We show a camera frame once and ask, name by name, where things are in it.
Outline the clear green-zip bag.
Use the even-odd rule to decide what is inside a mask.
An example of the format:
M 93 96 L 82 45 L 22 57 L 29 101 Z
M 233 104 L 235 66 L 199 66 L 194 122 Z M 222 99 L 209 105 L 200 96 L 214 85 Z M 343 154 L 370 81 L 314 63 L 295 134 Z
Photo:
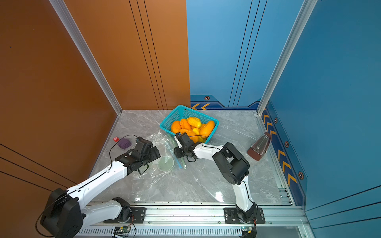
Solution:
M 178 176 L 180 173 L 186 171 L 186 167 L 174 154 L 174 149 L 178 145 L 173 136 L 159 131 L 149 136 L 148 140 L 151 141 L 160 152 L 160 158 L 149 163 L 147 173 L 151 178 L 158 179 L 166 175 Z

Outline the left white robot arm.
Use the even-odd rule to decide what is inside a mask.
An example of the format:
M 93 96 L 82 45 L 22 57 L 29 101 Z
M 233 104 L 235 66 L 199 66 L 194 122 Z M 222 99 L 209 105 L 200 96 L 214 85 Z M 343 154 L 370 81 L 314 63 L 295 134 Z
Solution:
M 66 190 L 58 188 L 53 191 L 37 221 L 54 238 L 73 238 L 82 228 L 106 220 L 131 221 L 130 204 L 120 197 L 97 205 L 90 205 L 90 202 L 115 182 L 158 158 L 160 152 L 155 146 L 129 150 L 89 179 Z

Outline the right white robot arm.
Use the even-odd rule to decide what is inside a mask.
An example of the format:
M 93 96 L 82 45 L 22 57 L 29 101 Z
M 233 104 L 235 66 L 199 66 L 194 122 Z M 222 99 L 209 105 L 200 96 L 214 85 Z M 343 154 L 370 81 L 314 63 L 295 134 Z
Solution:
M 236 197 L 236 209 L 239 220 L 252 223 L 257 214 L 248 185 L 250 164 L 245 157 L 228 142 L 223 146 L 206 145 L 191 139 L 176 139 L 174 154 L 177 158 L 192 157 L 215 162 L 223 177 L 233 186 Z

